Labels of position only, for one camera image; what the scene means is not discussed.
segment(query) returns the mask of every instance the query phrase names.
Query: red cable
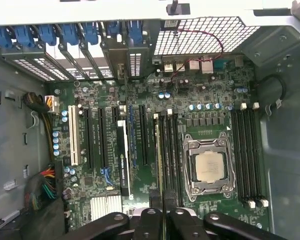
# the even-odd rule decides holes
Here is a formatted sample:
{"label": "red cable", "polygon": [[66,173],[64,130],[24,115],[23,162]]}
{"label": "red cable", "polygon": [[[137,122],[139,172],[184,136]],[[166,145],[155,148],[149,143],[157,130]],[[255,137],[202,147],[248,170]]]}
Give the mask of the red cable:
{"label": "red cable", "polygon": [[190,61],[197,61],[197,62],[201,62],[201,63],[203,63],[203,62],[210,62],[210,61],[219,59],[219,58],[223,55],[223,53],[224,53],[224,45],[222,44],[222,42],[220,41],[220,39],[219,39],[217,36],[215,36],[214,34],[212,34],[212,33],[210,33],[210,32],[207,32],[207,31],[200,31],[200,30],[189,30],[189,29],[177,29],[177,30],[178,30],[179,32],[201,33],[201,34],[209,35],[209,36],[211,36],[211,37],[213,37],[213,38],[215,38],[215,39],[217,40],[217,42],[219,43],[219,45],[220,45],[220,47],[221,47],[221,52],[219,53],[218,56],[213,57],[213,58],[209,58],[209,59],[207,59],[207,60],[200,59],[200,58],[198,58],[198,59],[193,59],[193,58],[188,59],[187,61],[185,61],[184,64],[182,64],[181,67],[179,67],[179,68],[174,72],[174,74],[171,76],[171,80],[177,75],[177,73],[180,71],[180,69],[182,69],[182,68],[183,68],[187,63],[189,63]]}

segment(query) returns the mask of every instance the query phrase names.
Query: white label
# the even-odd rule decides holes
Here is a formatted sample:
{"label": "white label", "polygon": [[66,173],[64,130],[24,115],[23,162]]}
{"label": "white label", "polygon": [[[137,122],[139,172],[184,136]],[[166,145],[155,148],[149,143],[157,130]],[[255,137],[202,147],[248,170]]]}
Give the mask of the white label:
{"label": "white label", "polygon": [[178,26],[178,20],[166,20],[164,22],[165,28],[175,28],[176,26]]}

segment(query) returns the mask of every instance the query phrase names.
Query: cpu socket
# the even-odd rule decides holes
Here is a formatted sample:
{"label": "cpu socket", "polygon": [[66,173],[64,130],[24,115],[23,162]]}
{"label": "cpu socket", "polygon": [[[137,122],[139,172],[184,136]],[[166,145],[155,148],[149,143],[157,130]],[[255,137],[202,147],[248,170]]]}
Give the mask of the cpu socket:
{"label": "cpu socket", "polygon": [[185,190],[191,202],[199,195],[220,194],[230,198],[235,188],[235,172],[228,136],[193,140],[186,134],[183,140],[183,173]]}

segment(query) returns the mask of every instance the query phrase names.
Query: motherboard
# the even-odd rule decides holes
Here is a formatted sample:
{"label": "motherboard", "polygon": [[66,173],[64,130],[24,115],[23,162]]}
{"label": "motherboard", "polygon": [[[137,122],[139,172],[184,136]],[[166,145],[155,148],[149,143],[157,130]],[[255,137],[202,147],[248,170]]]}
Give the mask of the motherboard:
{"label": "motherboard", "polygon": [[218,211],[269,230],[254,67],[210,74],[52,83],[56,161],[69,231],[133,215],[171,191],[201,219]]}

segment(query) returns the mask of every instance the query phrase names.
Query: green circuit board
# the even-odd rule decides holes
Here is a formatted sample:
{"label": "green circuit board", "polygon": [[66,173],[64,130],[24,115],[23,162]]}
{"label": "green circuit board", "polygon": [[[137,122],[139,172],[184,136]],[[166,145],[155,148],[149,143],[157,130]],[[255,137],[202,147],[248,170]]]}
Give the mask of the green circuit board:
{"label": "green circuit board", "polygon": [[[172,109],[177,112],[177,139],[179,152],[182,156],[182,145],[185,134],[191,134],[195,140],[211,139],[218,137],[220,132],[226,132],[233,151],[232,119],[228,106],[236,109],[241,103],[248,105],[255,100],[254,89],[251,82],[254,81],[254,67],[250,62],[245,62],[244,67],[224,67],[215,69],[214,74],[186,74],[181,73],[173,81],[169,77],[155,77],[151,74],[142,80],[128,80],[127,84],[119,84],[113,80],[81,81],[79,86],[74,83],[50,84],[50,92],[60,90],[60,111],[68,110],[69,105],[81,104],[83,109],[91,110],[93,139],[93,164],[87,161],[87,154],[81,156],[81,164],[75,166],[77,181],[72,181],[69,174],[64,177],[64,189],[71,188],[71,199],[65,200],[69,204],[70,221],[69,230],[75,230],[91,221],[91,200],[103,196],[117,196],[120,190],[120,171],[117,153],[117,128],[113,121],[113,108],[118,105],[126,105],[126,114],[122,116],[127,122],[128,147],[129,147],[129,176],[131,195],[121,196],[122,211],[132,215],[134,209],[149,207],[149,191],[157,189],[158,166],[156,158],[156,135],[154,130],[154,114]],[[248,92],[238,92],[236,89],[245,87]],[[161,98],[160,94],[168,93]],[[145,109],[145,131],[142,131],[140,106]],[[98,109],[105,111],[105,135],[107,166],[110,169],[107,182],[101,173],[101,146],[100,129],[98,121]],[[88,149],[88,126],[84,117],[79,117],[79,138],[81,149]],[[59,148],[61,155],[56,157],[62,161],[64,167],[69,165],[70,143],[69,124],[62,121],[61,115],[53,117],[53,130],[61,132]],[[142,132],[147,139],[147,163],[143,158]],[[238,200],[236,189],[230,198],[223,194],[209,194],[198,196],[195,202],[191,202],[182,186],[181,201],[186,208],[193,209],[200,218],[211,211],[219,211],[252,225],[262,226],[269,230],[268,208],[256,207],[248,209]]]}

